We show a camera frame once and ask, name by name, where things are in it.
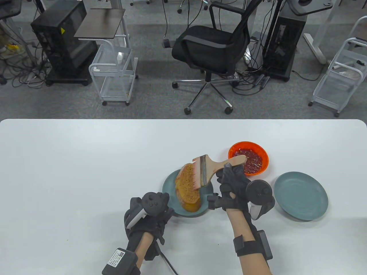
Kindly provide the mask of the person's right hand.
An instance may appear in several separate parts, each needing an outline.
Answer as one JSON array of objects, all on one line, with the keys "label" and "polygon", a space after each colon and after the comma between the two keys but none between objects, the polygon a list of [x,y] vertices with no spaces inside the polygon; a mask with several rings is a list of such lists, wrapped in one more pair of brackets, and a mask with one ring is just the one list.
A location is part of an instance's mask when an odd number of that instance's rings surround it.
[{"label": "person's right hand", "polygon": [[221,195],[207,197],[208,209],[235,209],[244,214],[248,222],[258,220],[275,206],[272,187],[264,180],[250,180],[244,174],[244,166],[225,164],[216,173]]}]

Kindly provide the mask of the person's left hand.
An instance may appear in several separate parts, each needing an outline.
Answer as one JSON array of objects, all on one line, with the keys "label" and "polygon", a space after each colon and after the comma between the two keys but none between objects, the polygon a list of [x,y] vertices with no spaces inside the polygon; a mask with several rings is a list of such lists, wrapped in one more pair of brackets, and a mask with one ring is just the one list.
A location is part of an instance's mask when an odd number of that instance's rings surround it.
[{"label": "person's left hand", "polygon": [[130,199],[130,208],[124,215],[127,250],[135,251],[144,233],[150,233],[153,241],[159,240],[164,244],[164,228],[173,216],[173,209],[168,206],[169,199],[166,192],[148,192],[142,198]]}]

